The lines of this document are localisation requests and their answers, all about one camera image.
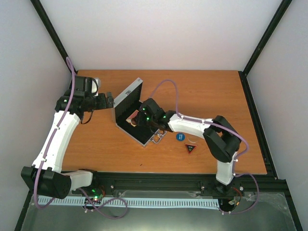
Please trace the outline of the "aluminium poker case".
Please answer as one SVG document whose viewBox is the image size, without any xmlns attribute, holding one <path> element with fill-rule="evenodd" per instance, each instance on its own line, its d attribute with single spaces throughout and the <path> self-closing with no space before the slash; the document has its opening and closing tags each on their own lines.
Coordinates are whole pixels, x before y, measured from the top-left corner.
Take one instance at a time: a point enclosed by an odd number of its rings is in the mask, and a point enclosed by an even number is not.
<svg viewBox="0 0 308 231">
<path fill-rule="evenodd" d="M 150 142 L 158 144 L 167 133 L 157 128 L 139 126 L 132 121 L 141 106 L 142 84 L 142 79 L 135 79 L 114 99 L 112 117 L 117 127 L 145 147 Z"/>
</svg>

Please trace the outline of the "playing card deck box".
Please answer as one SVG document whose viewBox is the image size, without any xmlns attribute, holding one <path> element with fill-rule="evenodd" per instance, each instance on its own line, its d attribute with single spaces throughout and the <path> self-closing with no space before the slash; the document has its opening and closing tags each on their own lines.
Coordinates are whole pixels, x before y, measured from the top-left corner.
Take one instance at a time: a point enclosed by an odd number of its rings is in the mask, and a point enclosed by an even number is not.
<svg viewBox="0 0 308 231">
<path fill-rule="evenodd" d="M 137 125 L 137 122 L 135 121 L 135 117 L 137 116 L 138 114 L 138 110 L 135 110 L 127 119 L 126 121 L 133 127 L 136 127 Z"/>
</svg>

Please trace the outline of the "clear round plastic disc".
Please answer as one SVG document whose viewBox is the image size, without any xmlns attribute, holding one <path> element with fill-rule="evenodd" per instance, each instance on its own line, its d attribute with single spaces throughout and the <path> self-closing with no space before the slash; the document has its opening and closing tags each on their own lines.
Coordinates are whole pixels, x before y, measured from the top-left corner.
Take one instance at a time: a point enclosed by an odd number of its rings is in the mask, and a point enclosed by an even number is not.
<svg viewBox="0 0 308 231">
<path fill-rule="evenodd" d="M 196 143 L 198 143 L 199 138 L 197 136 L 194 136 L 194 135 L 187 135 L 187 140 L 192 144 L 196 144 Z"/>
</svg>

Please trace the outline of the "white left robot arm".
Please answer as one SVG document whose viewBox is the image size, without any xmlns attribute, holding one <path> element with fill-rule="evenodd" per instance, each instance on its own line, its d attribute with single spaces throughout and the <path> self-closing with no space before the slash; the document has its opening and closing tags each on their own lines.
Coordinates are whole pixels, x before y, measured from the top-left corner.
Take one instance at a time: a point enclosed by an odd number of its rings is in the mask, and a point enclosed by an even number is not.
<svg viewBox="0 0 308 231">
<path fill-rule="evenodd" d="M 53 124 L 39 155 L 31 166 L 21 171 L 22 179 L 35 197 L 64 199 L 78 188 L 83 187 L 91 194 L 99 190 L 100 181 L 93 177 L 93 170 L 62 173 L 62 165 L 72 134 L 82 122 L 84 113 L 109 109 L 113 105 L 110 92 L 62 96 L 57 101 Z"/>
</svg>

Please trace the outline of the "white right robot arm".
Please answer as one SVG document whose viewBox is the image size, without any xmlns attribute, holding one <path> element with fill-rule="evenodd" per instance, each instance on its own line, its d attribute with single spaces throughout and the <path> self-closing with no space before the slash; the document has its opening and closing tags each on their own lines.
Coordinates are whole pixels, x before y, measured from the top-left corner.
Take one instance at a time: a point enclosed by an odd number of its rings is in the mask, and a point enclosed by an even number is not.
<svg viewBox="0 0 308 231">
<path fill-rule="evenodd" d="M 216 180 L 226 186 L 232 182 L 241 137 L 224 117 L 201 119 L 183 115 L 177 110 L 164 111 L 154 99 L 149 98 L 141 104 L 131 121 L 138 126 L 181 132 L 204 139 L 217 160 Z"/>
</svg>

